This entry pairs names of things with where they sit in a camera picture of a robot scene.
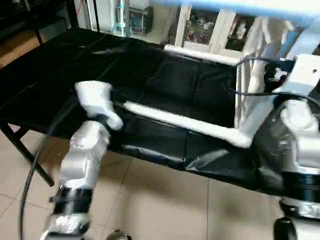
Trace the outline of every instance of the black tablecloth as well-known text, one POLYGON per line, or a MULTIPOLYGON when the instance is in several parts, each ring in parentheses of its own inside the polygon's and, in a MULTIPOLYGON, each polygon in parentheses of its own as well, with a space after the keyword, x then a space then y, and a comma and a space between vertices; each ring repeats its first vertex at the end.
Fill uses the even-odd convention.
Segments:
MULTIPOLYGON (((0 71, 0 121, 45 133, 80 81, 109 82, 115 98, 226 127, 234 122, 235 84, 229 66, 174 56, 160 45, 76 28, 46 42, 0 71)), ((110 149, 170 168, 279 194, 279 175, 254 146, 229 143, 174 128, 115 107, 124 121, 110 149)), ((76 107, 55 135, 69 138, 86 119, 76 107)))

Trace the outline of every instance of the white wall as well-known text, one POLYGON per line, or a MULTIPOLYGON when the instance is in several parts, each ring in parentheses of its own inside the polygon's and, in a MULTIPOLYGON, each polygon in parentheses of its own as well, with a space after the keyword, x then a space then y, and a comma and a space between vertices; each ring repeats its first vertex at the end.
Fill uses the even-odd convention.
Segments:
MULTIPOLYGON (((96 17, 95 17, 95 8, 94 1, 87 0, 91 15, 91 23, 93 29, 97 28, 96 17)), ((78 9, 80 4, 80 0, 74 0, 75 9, 78 9)), ((96 0, 97 10, 98 10, 98 19, 100 29, 103 31, 111 31, 112 27, 116 22, 116 7, 119 4, 119 0, 96 0)), ((86 17, 84 7, 86 5, 82 5, 82 9, 78 14, 78 22, 81 28, 87 28, 86 17)))
MULTIPOLYGON (((94 1, 88 0, 90 14, 91 14, 91 22, 93 28, 96 28, 96 17, 95 17, 95 9, 94 9, 94 1)), ((116 8, 119 4, 119 0, 96 0, 96 5, 98 9, 98 18, 100 29, 104 31, 110 32, 112 27, 116 22, 116 8)))

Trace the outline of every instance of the white tube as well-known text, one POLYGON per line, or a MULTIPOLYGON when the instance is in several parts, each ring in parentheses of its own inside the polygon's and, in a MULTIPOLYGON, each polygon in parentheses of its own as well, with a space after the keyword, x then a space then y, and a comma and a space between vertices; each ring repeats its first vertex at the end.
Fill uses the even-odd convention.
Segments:
POLYGON ((304 27, 320 18, 316 0, 154 0, 167 5, 184 5, 206 10, 232 10, 236 13, 293 21, 304 27))
POLYGON ((252 143, 252 139, 242 134, 235 128, 214 125, 130 101, 127 101, 123 106, 128 111, 136 115, 188 129, 200 134, 208 135, 210 137, 219 138, 239 148, 249 148, 252 143))
POLYGON ((190 49, 182 48, 179 46, 173 46, 170 44, 165 45, 164 50, 166 52, 172 52, 172 53, 181 54, 181 55, 188 56, 188 57, 193 57, 196 59, 203 59, 203 60, 207 60, 210 62, 225 64, 225 65, 230 65, 230 66, 236 65, 240 61, 239 58, 190 50, 190 49))
POLYGON ((125 22, 124 22, 124 0, 120 0, 120 28, 121 28, 121 37, 125 36, 125 22))

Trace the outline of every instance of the tiled floor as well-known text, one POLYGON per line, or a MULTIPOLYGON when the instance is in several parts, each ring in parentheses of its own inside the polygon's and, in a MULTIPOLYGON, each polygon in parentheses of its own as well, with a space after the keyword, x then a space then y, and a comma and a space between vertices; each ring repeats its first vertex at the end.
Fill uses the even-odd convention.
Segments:
MULTIPOLYGON (((30 131, 23 142, 35 151, 41 134, 30 131)), ((68 142, 52 138, 41 158, 57 181, 68 142)), ((18 213, 28 163, 0 132, 1 239, 18 240, 18 213)), ((34 175, 25 215, 26 240, 43 232, 56 192, 34 175)), ((205 177, 109 152, 91 206, 88 236, 105 240, 122 229, 135 240, 272 240, 272 226, 281 216, 277 201, 205 177)))

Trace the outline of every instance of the black cable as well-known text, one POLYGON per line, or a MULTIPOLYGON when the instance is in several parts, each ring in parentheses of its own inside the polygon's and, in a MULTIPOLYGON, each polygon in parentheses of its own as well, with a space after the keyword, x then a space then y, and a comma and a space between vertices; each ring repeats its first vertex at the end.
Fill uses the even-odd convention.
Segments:
POLYGON ((231 87, 226 86, 226 88, 238 95, 243 95, 243 96, 293 96, 293 97, 299 97, 299 98, 303 98, 303 99, 307 99, 310 102, 316 104, 316 106, 319 108, 320 110, 320 102, 316 99, 314 99, 313 97, 307 96, 307 95, 303 95, 300 93, 294 93, 294 92, 288 92, 288 91, 280 91, 280 92, 256 92, 256 93, 246 93, 246 92, 241 92, 241 91, 237 91, 232 89, 231 87))
POLYGON ((37 162, 39 160, 39 156, 41 155, 42 151, 44 150, 49 137, 53 135, 58 124, 61 123, 63 119, 65 119, 65 117, 75 108, 75 106, 77 104, 78 103, 75 101, 75 99, 73 97, 70 97, 65 102, 63 107, 60 109, 60 111, 54 117, 53 121, 51 122, 51 124, 49 126, 49 129, 47 131, 46 136, 44 137, 44 139, 41 141, 41 143, 39 145, 39 150, 35 155, 35 158, 33 160, 32 166, 30 168, 28 177, 26 178, 25 185, 23 188, 23 194, 22 194, 21 204, 20 204, 20 215, 19 215, 19 237, 20 237, 20 240, 24 240, 25 205, 26 205, 26 200, 27 200, 27 196, 28 196, 30 183, 31 183, 32 177, 35 173, 35 169, 36 169, 37 162))
POLYGON ((233 67, 238 67, 239 65, 251 61, 251 60, 261 60, 264 61, 268 64, 277 64, 277 60, 274 59, 270 59, 270 58, 265 58, 265 57, 259 57, 259 56, 246 56, 244 57, 242 60, 240 60, 236 65, 234 65, 233 67))
POLYGON ((251 61, 251 60, 260 60, 260 61, 264 61, 268 64, 274 65, 278 68, 281 69, 281 71, 284 72, 291 72, 292 69, 294 68, 294 65, 296 63, 296 61, 294 60, 274 60, 274 59, 270 59, 270 58, 265 58, 265 57, 260 57, 260 56, 246 56, 244 57, 242 60, 240 60, 236 65, 233 65, 232 67, 236 68, 239 65, 251 61))

